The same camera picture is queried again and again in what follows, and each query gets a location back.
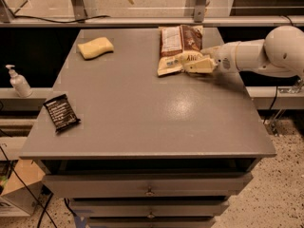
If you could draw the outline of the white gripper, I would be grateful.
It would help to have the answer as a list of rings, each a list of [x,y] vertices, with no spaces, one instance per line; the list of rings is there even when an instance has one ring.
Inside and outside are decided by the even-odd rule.
[[[216,47],[206,47],[200,52],[203,55],[210,55],[212,58],[202,58],[192,61],[183,66],[189,73],[212,73],[215,68],[221,72],[238,72],[236,64],[236,51],[238,42],[227,43]]]

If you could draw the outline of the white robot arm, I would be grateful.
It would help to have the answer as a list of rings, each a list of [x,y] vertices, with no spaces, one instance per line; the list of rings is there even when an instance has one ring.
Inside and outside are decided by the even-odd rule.
[[[294,26],[274,28],[264,39],[204,48],[202,57],[185,63],[188,73],[251,71],[260,75],[304,78],[304,32]]]

